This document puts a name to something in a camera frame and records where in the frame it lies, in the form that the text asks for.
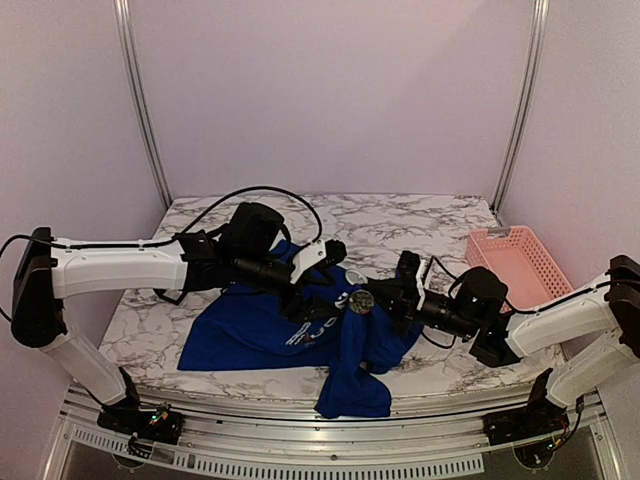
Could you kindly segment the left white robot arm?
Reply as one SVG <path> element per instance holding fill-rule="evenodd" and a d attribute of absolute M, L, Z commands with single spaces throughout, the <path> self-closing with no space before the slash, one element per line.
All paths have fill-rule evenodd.
<path fill-rule="evenodd" d="M 304 290 L 333 284 L 329 270 L 345 259 L 343 242 L 316 235 L 289 259 L 275 254 L 277 236 L 289 241 L 291 235 L 284 217 L 258 202 L 240 203 L 216 229 L 197 230 L 197 223 L 192 220 L 160 240 L 76 241 L 40 227 L 5 242 L 26 243 L 14 275 L 11 309 L 1 313 L 13 338 L 54 359 L 128 434 L 148 426 L 148 412 L 128 374 L 66 325 L 65 299 L 129 289 L 151 289 L 166 298 L 170 291 L 187 295 L 242 285 L 276 296 L 280 314 L 293 322 L 333 309 Z"/>

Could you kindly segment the blue panda t-shirt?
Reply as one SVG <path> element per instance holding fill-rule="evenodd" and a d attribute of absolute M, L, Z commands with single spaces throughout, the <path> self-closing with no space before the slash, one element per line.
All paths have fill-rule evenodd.
<path fill-rule="evenodd" d="M 280 241 L 269 257 L 236 256 L 206 263 L 201 280 L 221 289 L 192 324 L 178 361 L 186 372 L 325 367 L 328 376 L 315 405 L 324 418 L 381 418 L 390 414 L 392 395 L 380 375 L 398 366 L 418 340 L 422 328 L 397 334 L 391 318 L 375 306 L 367 315 L 348 308 L 350 285 L 344 269 L 333 267 L 327 283 L 306 274 L 291 284 L 290 258 L 298 246 Z M 295 286 L 343 307 L 338 317 L 292 323 L 278 313 L 278 295 Z"/>

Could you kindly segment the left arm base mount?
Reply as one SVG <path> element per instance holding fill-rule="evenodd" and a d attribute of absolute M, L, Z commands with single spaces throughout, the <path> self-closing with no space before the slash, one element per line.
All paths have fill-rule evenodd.
<path fill-rule="evenodd" d="M 182 434 L 184 420 L 184 415 L 174 411 L 170 404 L 161 403 L 144 409 L 124 400 L 103 406 L 97 425 L 137 439 L 176 445 Z"/>

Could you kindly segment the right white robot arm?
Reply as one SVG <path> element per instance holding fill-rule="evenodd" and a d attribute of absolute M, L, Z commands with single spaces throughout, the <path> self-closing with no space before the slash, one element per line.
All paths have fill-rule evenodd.
<path fill-rule="evenodd" d="M 402 253 L 396 275 L 364 284 L 375 303 L 406 334 L 422 324 L 471 342 L 470 354 L 491 367 L 516 364 L 552 344 L 597 333 L 587 348 L 559 368 L 540 374 L 517 427 L 537 436 L 581 395 L 639 361 L 639 265 L 626 255 L 590 284 L 529 310 L 503 307 L 508 287 L 489 269 L 466 270 L 447 294 L 431 291 L 430 264 Z"/>

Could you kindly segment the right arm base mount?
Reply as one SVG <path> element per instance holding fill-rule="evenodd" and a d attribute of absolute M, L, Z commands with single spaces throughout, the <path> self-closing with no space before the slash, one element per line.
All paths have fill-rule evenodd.
<path fill-rule="evenodd" d="M 577 430 L 581 415 L 570 426 L 566 407 L 558 407 L 546 398 L 529 400 L 525 406 L 488 413 L 482 417 L 483 433 L 491 446 L 507 444 L 560 431 L 558 439 L 547 446 L 554 450 L 566 443 Z"/>

